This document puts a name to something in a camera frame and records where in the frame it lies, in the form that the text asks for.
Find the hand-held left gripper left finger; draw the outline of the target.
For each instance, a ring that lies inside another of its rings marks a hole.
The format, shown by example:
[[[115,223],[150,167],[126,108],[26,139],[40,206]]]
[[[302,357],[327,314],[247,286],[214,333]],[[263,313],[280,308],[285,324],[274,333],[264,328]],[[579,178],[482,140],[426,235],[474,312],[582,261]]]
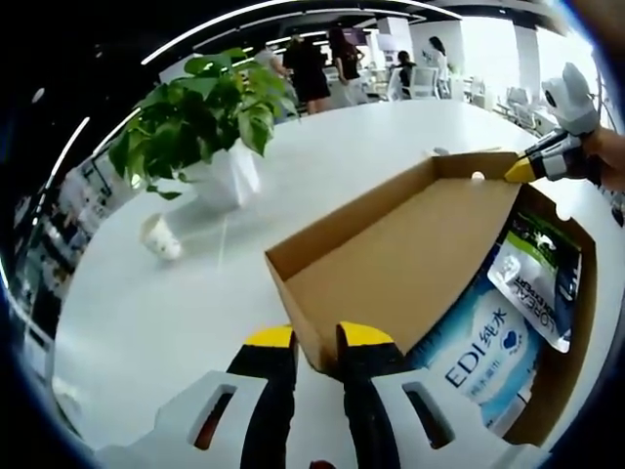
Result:
[[[152,430],[96,453],[103,468],[283,468],[298,346],[289,325],[249,336],[225,371],[163,405]]]

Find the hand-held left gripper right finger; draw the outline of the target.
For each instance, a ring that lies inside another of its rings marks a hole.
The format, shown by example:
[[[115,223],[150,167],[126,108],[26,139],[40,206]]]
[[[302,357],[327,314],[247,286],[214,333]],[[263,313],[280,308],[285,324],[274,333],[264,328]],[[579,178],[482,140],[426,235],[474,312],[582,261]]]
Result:
[[[358,467],[539,468],[549,459],[542,448],[492,434],[476,404],[427,369],[410,368],[387,333],[342,321],[336,340]]]

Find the person's right hand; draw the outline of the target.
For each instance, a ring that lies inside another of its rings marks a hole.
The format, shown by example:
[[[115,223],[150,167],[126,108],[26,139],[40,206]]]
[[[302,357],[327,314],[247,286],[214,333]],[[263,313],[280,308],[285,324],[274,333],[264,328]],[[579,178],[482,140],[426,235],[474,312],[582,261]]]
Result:
[[[602,185],[611,191],[624,191],[625,138],[613,130],[600,126],[583,142],[589,156],[602,161]]]

